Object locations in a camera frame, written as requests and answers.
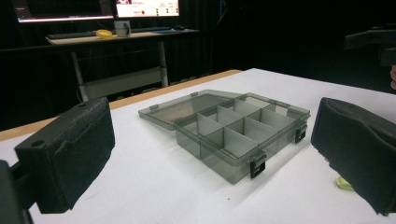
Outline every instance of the white table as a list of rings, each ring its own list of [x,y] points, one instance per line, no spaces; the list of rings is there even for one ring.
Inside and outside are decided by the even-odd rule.
[[[253,92],[310,110],[307,135],[266,163],[255,179],[229,184],[177,144],[175,133],[138,117],[142,108],[202,90]],[[102,173],[64,214],[30,212],[35,223],[396,223],[377,215],[310,144],[322,97],[396,122],[396,95],[251,69],[111,111],[116,146]],[[0,159],[29,134],[0,142]]]

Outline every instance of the yellow item on desk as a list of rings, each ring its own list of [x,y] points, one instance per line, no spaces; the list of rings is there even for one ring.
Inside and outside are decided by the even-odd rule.
[[[341,176],[338,176],[335,181],[337,182],[338,187],[340,189],[349,189],[349,190],[354,190],[352,186]]]
[[[113,38],[113,34],[108,30],[97,30],[96,35],[102,39],[112,39]]]

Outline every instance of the monitor screen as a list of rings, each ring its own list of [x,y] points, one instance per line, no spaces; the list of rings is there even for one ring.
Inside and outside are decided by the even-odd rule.
[[[118,18],[175,17],[178,0],[116,0]]]
[[[19,22],[113,19],[111,0],[11,0]]]

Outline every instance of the transparent plastic box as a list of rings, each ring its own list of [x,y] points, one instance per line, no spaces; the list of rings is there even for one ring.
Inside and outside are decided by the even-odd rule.
[[[283,147],[305,137],[309,110],[254,93],[199,91],[139,111],[227,179],[254,178]]]

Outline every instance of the desk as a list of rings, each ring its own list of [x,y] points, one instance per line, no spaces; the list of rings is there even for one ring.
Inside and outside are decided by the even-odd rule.
[[[339,189],[338,174],[310,144],[322,97],[395,122],[395,95],[258,69],[204,78],[111,103],[116,146],[104,170],[72,211],[41,215],[34,205],[35,223],[396,223],[396,214],[378,216],[354,191]],[[309,109],[306,137],[254,180],[231,185],[180,147],[175,133],[138,117],[139,109],[206,89],[254,92]],[[12,148],[30,135],[8,133],[17,130],[0,133],[0,158],[10,164],[17,161]]]
[[[130,34],[128,37],[117,37],[113,35],[112,39],[101,39],[98,36],[81,37],[81,38],[69,38],[69,39],[56,39],[48,41],[52,45],[69,45],[69,44],[83,44],[91,42],[105,43],[109,40],[120,41],[120,40],[134,40],[137,38],[147,38],[151,36],[162,36],[163,34],[168,35],[179,35],[183,33],[196,33],[196,30],[184,30],[184,31],[168,31],[168,32],[145,32]],[[87,101],[92,98],[107,96],[113,93],[128,91],[137,87],[147,86],[149,84],[154,84],[161,81],[163,87],[168,86],[168,75],[166,69],[166,59],[165,59],[165,47],[163,40],[159,39],[157,42],[157,48],[159,52],[159,63],[158,67],[150,68],[147,70],[104,78],[100,80],[95,80],[91,82],[84,82],[83,75],[79,68],[78,56],[75,51],[71,52],[71,57],[73,65],[75,67],[75,72],[78,80],[78,87],[82,97],[82,101]]]

